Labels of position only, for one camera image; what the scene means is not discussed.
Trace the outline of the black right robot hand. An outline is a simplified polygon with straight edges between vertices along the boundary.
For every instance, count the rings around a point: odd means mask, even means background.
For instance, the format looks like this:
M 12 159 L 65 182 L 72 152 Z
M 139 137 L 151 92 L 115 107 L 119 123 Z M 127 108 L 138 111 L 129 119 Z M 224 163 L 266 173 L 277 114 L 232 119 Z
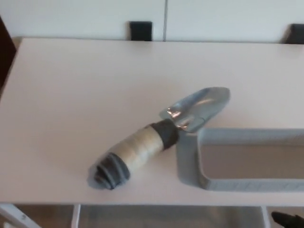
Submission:
M 304 218 L 298 215 L 289 215 L 286 213 L 273 211 L 271 212 L 271 217 L 275 223 L 279 224 L 284 228 L 303 228 Z

